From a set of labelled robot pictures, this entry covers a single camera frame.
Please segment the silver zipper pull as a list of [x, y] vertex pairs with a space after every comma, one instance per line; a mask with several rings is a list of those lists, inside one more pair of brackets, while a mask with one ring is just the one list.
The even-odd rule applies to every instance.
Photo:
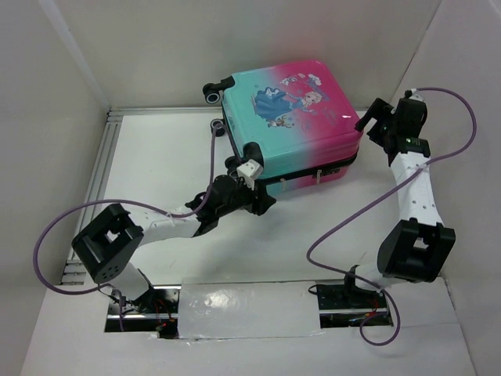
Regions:
[[281, 192], [286, 192], [287, 191], [287, 180], [284, 178], [281, 178], [280, 184], [281, 184]]

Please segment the white glossy cover sheet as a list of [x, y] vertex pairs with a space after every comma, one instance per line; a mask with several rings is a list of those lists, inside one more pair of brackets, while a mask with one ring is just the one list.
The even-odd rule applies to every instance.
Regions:
[[178, 335], [189, 340], [306, 338], [322, 334], [317, 298], [308, 281], [185, 284]]

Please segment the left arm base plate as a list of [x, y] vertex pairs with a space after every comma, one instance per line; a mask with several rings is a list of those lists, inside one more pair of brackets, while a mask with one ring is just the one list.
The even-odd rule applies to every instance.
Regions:
[[[152, 319], [152, 320], [173, 320], [178, 317], [179, 295], [181, 285], [157, 285], [154, 286], [152, 302], [142, 307], [132, 305], [127, 300], [122, 307], [123, 319]], [[115, 291], [102, 292], [108, 299], [106, 318], [111, 320], [119, 319], [119, 297]]]

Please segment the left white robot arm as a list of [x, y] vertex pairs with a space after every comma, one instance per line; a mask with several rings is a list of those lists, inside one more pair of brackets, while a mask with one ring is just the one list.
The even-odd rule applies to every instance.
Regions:
[[240, 209], [263, 215], [276, 203], [266, 185], [250, 188], [244, 179], [219, 175], [205, 193], [172, 212], [127, 211], [121, 204], [104, 208], [71, 246], [96, 284], [111, 284], [138, 313], [154, 304], [155, 291], [131, 259], [140, 247], [174, 238], [202, 236], [219, 219]]

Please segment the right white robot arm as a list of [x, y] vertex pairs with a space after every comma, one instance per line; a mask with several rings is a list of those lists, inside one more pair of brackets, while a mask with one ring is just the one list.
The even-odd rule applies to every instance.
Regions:
[[355, 125], [362, 131], [370, 120], [375, 121], [367, 135], [383, 148], [401, 188], [399, 221], [380, 245], [377, 260], [353, 266], [344, 278], [341, 297], [348, 306], [360, 306], [369, 291], [404, 282], [433, 282], [456, 242], [454, 229], [444, 225], [435, 204], [428, 166], [431, 149], [420, 138], [426, 119], [426, 103], [410, 95], [396, 107], [375, 99]]

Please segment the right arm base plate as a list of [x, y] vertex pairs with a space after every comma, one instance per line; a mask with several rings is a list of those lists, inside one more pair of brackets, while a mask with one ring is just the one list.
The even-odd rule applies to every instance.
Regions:
[[320, 311], [355, 313], [387, 308], [386, 299], [375, 291], [349, 290], [342, 284], [316, 284], [308, 292], [317, 298]]

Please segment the pink hard-shell suitcase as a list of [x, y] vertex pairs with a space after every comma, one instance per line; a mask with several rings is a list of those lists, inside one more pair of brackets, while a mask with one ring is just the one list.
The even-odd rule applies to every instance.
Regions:
[[253, 159], [271, 195], [338, 180], [359, 152], [359, 117], [324, 63], [302, 60], [231, 74], [202, 88], [207, 103], [222, 105], [233, 155], [230, 175]]

